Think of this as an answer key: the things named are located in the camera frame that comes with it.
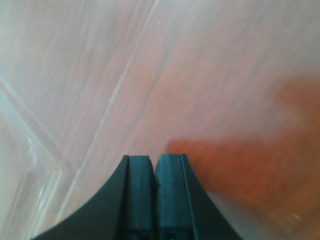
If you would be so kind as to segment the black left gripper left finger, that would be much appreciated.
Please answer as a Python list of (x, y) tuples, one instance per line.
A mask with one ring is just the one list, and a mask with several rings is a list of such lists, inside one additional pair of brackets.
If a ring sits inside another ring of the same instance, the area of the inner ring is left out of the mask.
[(154, 240), (155, 178), (147, 155), (123, 156), (108, 181), (37, 240)]

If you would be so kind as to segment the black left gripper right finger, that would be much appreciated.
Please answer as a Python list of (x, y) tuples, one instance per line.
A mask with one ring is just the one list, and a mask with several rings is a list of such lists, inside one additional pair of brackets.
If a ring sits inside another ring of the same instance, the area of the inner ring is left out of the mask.
[(158, 239), (240, 239), (209, 198), (185, 154), (161, 155), (155, 180)]

